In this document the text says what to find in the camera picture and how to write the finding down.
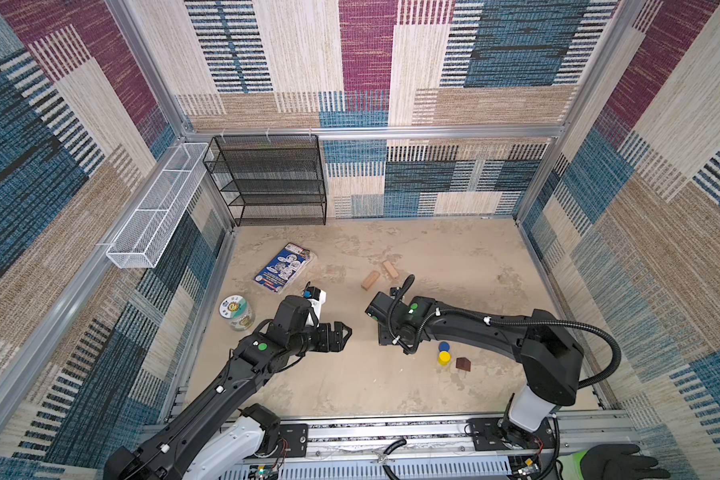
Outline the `black green gloved hand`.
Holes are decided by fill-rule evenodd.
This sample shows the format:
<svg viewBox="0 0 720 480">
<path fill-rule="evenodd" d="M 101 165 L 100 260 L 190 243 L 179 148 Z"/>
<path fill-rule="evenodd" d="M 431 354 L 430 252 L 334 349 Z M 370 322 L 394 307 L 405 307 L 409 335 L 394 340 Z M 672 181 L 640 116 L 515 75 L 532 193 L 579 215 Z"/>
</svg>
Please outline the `black green gloved hand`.
<svg viewBox="0 0 720 480">
<path fill-rule="evenodd" d="M 635 444 L 602 444 L 561 456 L 557 475 L 564 480 L 669 479 L 656 458 Z"/>
</svg>

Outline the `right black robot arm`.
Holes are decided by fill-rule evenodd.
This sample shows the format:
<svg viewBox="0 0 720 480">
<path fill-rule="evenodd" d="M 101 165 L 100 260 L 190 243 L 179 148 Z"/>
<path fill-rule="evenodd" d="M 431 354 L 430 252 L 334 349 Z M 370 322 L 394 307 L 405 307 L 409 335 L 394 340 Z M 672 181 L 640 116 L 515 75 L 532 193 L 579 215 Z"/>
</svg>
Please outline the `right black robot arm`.
<svg viewBox="0 0 720 480">
<path fill-rule="evenodd" d="M 509 448 L 537 446 L 546 418 L 574 405 L 579 390 L 606 380 L 622 360 L 617 341 L 603 329 L 560 320 L 546 310 L 507 316 L 421 296 L 405 304 L 399 297 L 379 292 L 365 314 L 377 322 L 381 345 L 396 345 L 407 355 L 416 353 L 425 341 L 445 341 L 502 354 L 522 365 L 525 384 L 493 427 L 493 434 Z M 571 334 L 573 330 L 600 338 L 611 350 L 608 365 L 585 379 L 580 378 L 584 349 Z"/>
</svg>

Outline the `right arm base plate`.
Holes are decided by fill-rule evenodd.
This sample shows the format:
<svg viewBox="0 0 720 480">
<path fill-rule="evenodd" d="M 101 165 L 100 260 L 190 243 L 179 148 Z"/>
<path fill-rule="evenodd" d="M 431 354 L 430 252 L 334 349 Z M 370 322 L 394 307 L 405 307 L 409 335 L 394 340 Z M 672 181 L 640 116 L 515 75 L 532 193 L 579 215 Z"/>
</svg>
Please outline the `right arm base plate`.
<svg viewBox="0 0 720 480">
<path fill-rule="evenodd" d="M 542 421 L 534 432 L 528 432 L 496 415 L 467 420 L 464 429 L 476 451 L 533 450 L 538 452 L 556 445 L 550 418 Z"/>
</svg>

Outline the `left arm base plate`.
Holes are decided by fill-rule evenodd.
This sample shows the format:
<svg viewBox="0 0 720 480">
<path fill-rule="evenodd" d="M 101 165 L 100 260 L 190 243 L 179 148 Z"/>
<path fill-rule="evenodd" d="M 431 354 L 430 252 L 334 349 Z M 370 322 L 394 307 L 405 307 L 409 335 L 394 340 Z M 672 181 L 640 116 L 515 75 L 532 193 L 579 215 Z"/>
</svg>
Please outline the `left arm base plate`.
<svg viewBox="0 0 720 480">
<path fill-rule="evenodd" d="M 309 426 L 307 423 L 284 423 L 275 430 L 276 449 L 270 455 L 271 459 L 305 458 L 309 440 Z"/>
</svg>

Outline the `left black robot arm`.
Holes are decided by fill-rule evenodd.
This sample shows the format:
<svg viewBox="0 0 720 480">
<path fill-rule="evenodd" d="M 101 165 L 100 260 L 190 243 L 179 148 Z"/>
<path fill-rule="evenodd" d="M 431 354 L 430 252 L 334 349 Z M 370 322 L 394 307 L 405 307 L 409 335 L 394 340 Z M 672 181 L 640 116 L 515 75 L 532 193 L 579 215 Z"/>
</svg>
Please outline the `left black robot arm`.
<svg viewBox="0 0 720 480">
<path fill-rule="evenodd" d="M 105 479 L 181 479 L 203 447 L 245 401 L 292 357 L 342 351 L 352 329 L 322 323 L 311 299 L 285 297 L 273 319 L 243 337 L 213 381 L 173 421 L 133 451 L 116 450 L 106 461 Z"/>
</svg>

